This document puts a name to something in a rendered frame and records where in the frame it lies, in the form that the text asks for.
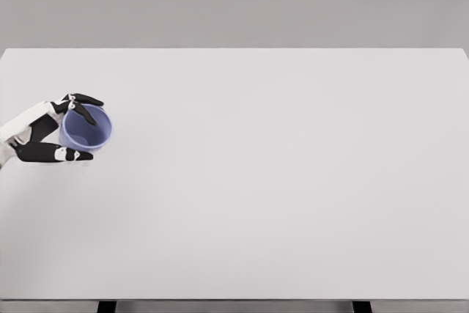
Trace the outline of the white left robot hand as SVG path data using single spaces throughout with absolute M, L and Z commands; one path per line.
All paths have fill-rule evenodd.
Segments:
M 67 93 L 53 101 L 44 100 L 26 109 L 0 126 L 0 169 L 11 158 L 26 163 L 62 163 L 90 161 L 93 154 L 60 144 L 45 142 L 44 138 L 58 130 L 69 111 L 82 116 L 90 125 L 96 125 L 86 104 L 102 108 L 104 102 L 81 93 Z

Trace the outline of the blue plastic cup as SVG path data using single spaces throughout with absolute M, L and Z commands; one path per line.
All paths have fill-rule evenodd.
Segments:
M 96 124 L 88 123 L 74 110 L 68 111 L 59 128 L 59 143 L 77 151 L 95 152 L 109 141 L 113 125 L 102 107 L 90 104 L 84 104 L 84 107 Z

